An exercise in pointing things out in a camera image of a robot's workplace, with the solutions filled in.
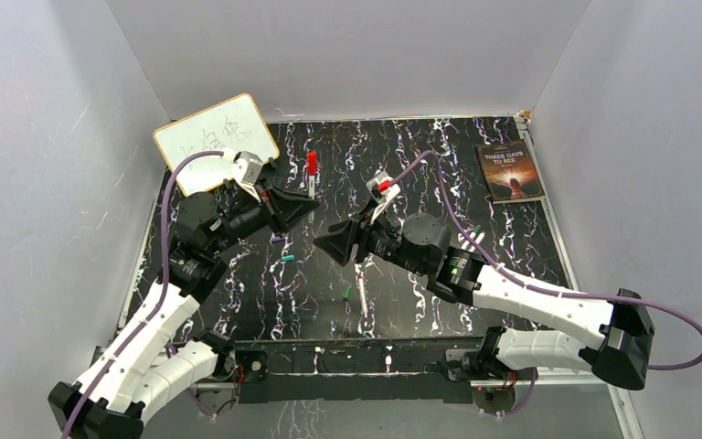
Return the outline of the red pen cap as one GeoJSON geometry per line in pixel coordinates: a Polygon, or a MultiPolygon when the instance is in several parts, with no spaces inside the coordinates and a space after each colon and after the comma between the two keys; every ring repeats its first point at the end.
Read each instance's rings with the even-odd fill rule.
{"type": "Polygon", "coordinates": [[[307,173],[309,177],[315,177],[318,172],[318,156],[315,151],[307,154],[307,173]]]}

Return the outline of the white marker pen yellow end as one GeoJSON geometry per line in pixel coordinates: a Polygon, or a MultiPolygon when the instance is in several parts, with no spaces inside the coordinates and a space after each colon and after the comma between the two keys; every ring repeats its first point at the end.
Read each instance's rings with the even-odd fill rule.
{"type": "Polygon", "coordinates": [[[316,184],[316,175],[310,174],[308,176],[308,195],[311,199],[315,199],[315,184],[316,184]]]}

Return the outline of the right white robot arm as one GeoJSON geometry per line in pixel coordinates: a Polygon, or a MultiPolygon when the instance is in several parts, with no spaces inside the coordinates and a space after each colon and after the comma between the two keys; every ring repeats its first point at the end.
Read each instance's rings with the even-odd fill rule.
{"type": "Polygon", "coordinates": [[[546,283],[519,274],[505,277],[479,253],[452,245],[450,231],[430,214],[402,226],[360,212],[314,239],[340,265],[369,254],[424,276],[441,300],[521,316],[544,325],[538,331],[490,327],[481,347],[447,364],[457,380],[503,378],[514,371],[556,368],[588,371],[615,387],[640,391],[646,383],[654,324],[649,313],[620,290],[612,301],[548,296],[546,283]]]}

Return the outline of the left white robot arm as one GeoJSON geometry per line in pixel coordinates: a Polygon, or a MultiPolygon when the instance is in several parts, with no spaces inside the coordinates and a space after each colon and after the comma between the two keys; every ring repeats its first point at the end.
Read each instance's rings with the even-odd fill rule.
{"type": "Polygon", "coordinates": [[[191,384],[226,380],[237,361],[226,342],[203,336],[158,368],[177,329],[208,299],[229,268],[222,252],[258,231],[285,234],[320,203],[268,183],[223,209],[197,192],[177,206],[175,237],[165,239],[163,267],[142,306],[99,359],[74,382],[58,382],[48,403],[64,438],[138,438],[147,421],[191,384]]]}

